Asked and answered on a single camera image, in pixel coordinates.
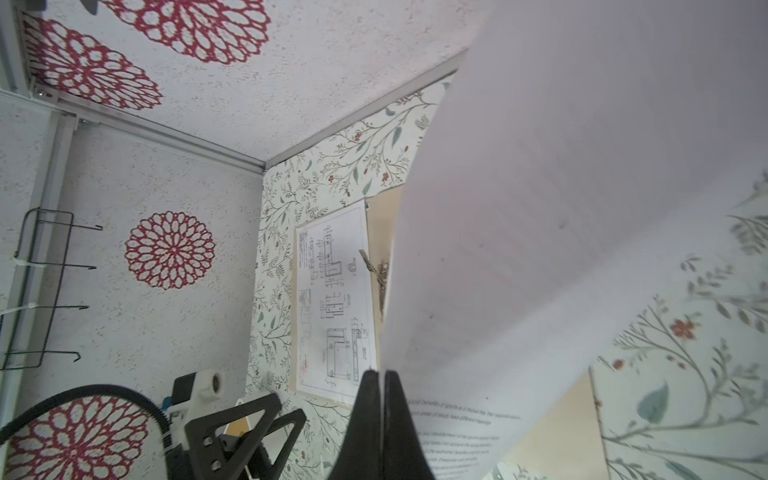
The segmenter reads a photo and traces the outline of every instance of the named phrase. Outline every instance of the blurry paper sheet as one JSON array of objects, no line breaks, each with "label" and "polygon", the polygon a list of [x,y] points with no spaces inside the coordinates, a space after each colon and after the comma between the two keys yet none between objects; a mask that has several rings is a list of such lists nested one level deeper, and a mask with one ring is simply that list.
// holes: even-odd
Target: blurry paper sheet
[{"label": "blurry paper sheet", "polygon": [[410,170],[381,338],[438,480],[476,480],[691,252],[768,131],[768,4],[499,2]]},{"label": "blurry paper sheet", "polygon": [[360,376],[376,368],[371,278],[361,200],[296,229],[296,389],[355,401]]}]

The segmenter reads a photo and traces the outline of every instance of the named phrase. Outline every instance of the textured white wall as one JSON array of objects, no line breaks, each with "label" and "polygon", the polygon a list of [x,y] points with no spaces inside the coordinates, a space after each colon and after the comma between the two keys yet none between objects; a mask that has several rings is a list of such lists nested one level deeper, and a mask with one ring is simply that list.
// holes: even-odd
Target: textured white wall
[{"label": "textured white wall", "polygon": [[[206,164],[106,127],[75,132],[61,209],[76,221],[69,260],[96,270],[68,270],[49,348],[78,350],[82,360],[49,355],[28,370],[21,407],[91,383],[136,389],[156,403],[176,377],[210,367],[224,371],[218,409],[243,395],[262,178]],[[124,258],[131,230],[156,212],[186,212],[207,225],[215,258],[191,285],[163,290],[140,282]],[[130,478],[164,478],[162,449],[151,427]]]},{"label": "textured white wall", "polygon": [[110,3],[136,8],[158,2],[102,2],[92,17],[78,0],[57,0],[44,17],[119,51],[157,83],[161,104],[131,113],[262,160],[467,48],[494,4],[264,2],[271,22],[261,54],[222,65],[148,39],[121,21]]}]

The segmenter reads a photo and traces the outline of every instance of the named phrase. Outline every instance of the red flower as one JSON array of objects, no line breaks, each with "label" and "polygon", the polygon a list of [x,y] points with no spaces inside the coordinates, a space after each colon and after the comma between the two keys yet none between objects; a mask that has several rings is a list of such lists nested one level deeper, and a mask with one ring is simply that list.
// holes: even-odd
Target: red flower
[{"label": "red flower", "polygon": [[131,230],[125,258],[136,280],[164,290],[191,285],[205,276],[214,247],[205,223],[179,212],[155,214]]},{"label": "red flower", "polygon": [[152,41],[203,62],[261,53],[270,18],[263,0],[101,0]]},{"label": "red flower", "polygon": [[8,478],[126,478],[147,437],[147,415],[115,397],[65,403],[11,440]]},{"label": "red flower", "polygon": [[147,73],[119,51],[55,20],[24,15],[31,73],[78,97],[118,108],[153,108],[163,95]]},{"label": "red flower", "polygon": [[693,339],[693,338],[696,338],[694,336],[695,326],[696,324],[691,322],[690,320],[686,322],[684,322],[683,320],[675,320],[670,328],[672,329],[672,333],[674,333],[674,335],[677,337]]}]

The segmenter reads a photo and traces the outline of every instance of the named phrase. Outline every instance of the paper sheet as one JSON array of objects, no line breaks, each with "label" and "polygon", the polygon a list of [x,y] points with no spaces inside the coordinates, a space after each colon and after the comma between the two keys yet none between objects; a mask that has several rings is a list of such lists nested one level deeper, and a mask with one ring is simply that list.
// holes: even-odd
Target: paper sheet
[{"label": "paper sheet", "polygon": [[768,131],[768,5],[499,2],[406,183],[381,338],[438,480],[476,480],[689,253]]},{"label": "paper sheet", "polygon": [[296,389],[353,404],[376,368],[364,200],[296,229]]}]

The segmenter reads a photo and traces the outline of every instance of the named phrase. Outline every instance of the black bracket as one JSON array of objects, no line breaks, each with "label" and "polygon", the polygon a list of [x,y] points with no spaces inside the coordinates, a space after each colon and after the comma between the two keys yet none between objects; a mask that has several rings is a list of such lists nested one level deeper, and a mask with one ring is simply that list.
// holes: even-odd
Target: black bracket
[{"label": "black bracket", "polygon": [[[270,393],[260,399],[190,420],[184,431],[190,444],[188,458],[194,478],[237,480],[245,478],[243,471],[247,465],[252,475],[257,475],[260,480],[277,480],[306,422],[303,410],[294,410],[276,418],[281,408],[277,394]],[[237,440],[233,449],[216,436],[217,428],[261,411],[264,414],[259,422]],[[274,463],[270,463],[262,446],[263,438],[290,424],[293,428],[288,439]]]}]

